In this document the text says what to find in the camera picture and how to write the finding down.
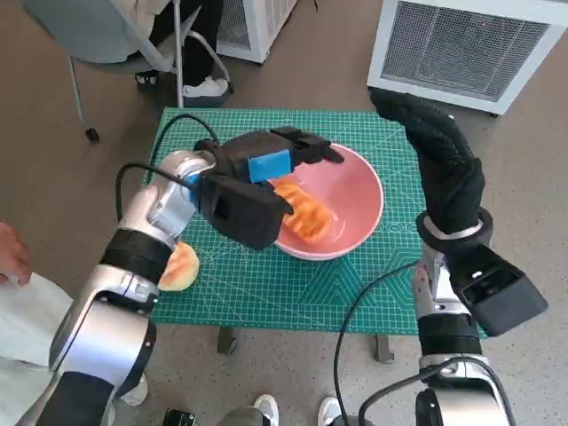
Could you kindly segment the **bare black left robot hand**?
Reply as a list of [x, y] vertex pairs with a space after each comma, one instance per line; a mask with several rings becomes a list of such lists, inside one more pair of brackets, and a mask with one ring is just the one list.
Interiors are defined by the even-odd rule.
[[203, 139], [194, 149], [212, 154], [217, 174], [249, 183], [284, 177], [303, 163], [344, 162], [329, 140], [293, 127], [255, 130], [224, 144]]

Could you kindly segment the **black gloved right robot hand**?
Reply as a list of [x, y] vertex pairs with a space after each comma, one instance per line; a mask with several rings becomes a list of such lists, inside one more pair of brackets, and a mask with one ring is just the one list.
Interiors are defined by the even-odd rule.
[[431, 222], [445, 234], [477, 225], [485, 176], [454, 119], [407, 93], [373, 89], [370, 100], [383, 119], [405, 128], [417, 155]]

